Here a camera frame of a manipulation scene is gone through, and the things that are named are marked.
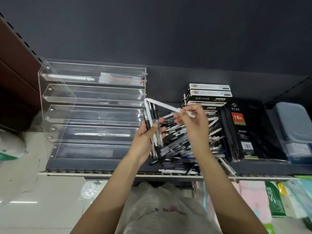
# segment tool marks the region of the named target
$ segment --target yellow object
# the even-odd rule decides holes
[[[279,182],[277,182],[276,184],[277,184],[277,188],[278,188],[280,194],[283,196],[287,195],[287,191],[286,191],[284,185],[282,183],[279,183]]]

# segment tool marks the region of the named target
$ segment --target person's right hand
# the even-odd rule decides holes
[[[191,143],[191,150],[196,156],[210,151],[209,148],[209,122],[200,104],[188,105],[175,113],[174,120],[178,125],[186,125],[186,132]],[[196,117],[191,118],[186,111],[196,111]]]

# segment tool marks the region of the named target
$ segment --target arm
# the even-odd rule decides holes
[[[77,222],[71,234],[115,233],[135,175],[151,151],[150,137],[156,130],[156,124],[149,131],[146,131],[145,123],[142,123],[135,133],[127,155],[119,163],[103,190]]]
[[[191,149],[201,168],[221,230],[224,234],[267,234],[267,231],[251,208],[228,179],[209,148],[208,120],[201,105],[185,106],[184,110],[196,110],[196,118],[185,111],[175,114],[178,124],[185,124]]]

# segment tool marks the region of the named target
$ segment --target clear acrylic organizer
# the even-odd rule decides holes
[[[38,77],[49,162],[121,160],[144,121],[146,68],[45,61]]]

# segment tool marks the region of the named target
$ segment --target tile floor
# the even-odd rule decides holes
[[[42,132],[26,133],[25,141],[28,154],[0,165],[0,233],[68,234],[90,204],[79,200],[85,180],[38,176],[51,145]]]

